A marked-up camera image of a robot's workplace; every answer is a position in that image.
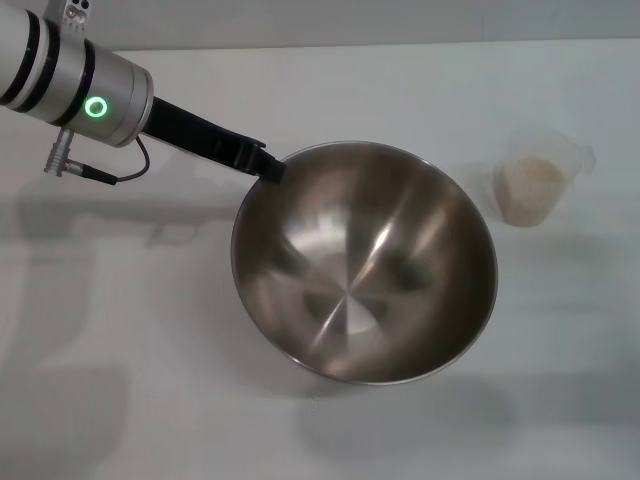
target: metal bowl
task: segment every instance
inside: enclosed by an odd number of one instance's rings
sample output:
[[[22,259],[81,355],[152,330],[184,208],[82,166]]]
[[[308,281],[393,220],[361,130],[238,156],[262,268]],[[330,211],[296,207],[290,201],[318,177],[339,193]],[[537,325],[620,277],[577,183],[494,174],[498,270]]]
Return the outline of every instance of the metal bowl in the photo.
[[[232,240],[240,297],[262,333],[317,373],[391,384],[434,373],[484,329],[491,236],[464,191],[386,145],[319,145],[258,181]]]

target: translucent cup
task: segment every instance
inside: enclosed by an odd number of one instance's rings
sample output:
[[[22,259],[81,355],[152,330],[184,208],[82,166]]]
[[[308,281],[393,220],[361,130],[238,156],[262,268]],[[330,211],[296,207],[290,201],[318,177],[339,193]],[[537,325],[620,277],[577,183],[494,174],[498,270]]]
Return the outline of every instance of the translucent cup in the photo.
[[[514,133],[493,176],[502,219],[516,227],[541,224],[576,175],[591,173],[595,165],[591,147],[577,145],[554,130]]]

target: white table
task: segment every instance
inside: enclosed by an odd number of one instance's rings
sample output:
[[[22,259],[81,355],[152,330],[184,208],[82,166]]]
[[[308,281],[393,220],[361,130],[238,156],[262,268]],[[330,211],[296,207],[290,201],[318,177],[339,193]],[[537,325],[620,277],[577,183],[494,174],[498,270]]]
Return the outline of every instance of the white table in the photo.
[[[147,145],[108,187],[42,173],[56,130],[0,112],[0,476],[634,479],[640,475],[640,40],[140,52],[156,94],[264,140],[388,143],[468,174],[551,127],[599,165],[544,225],[487,213],[495,312],[404,386],[343,386],[258,333],[235,291],[253,178]],[[76,139],[118,174],[142,156]]]

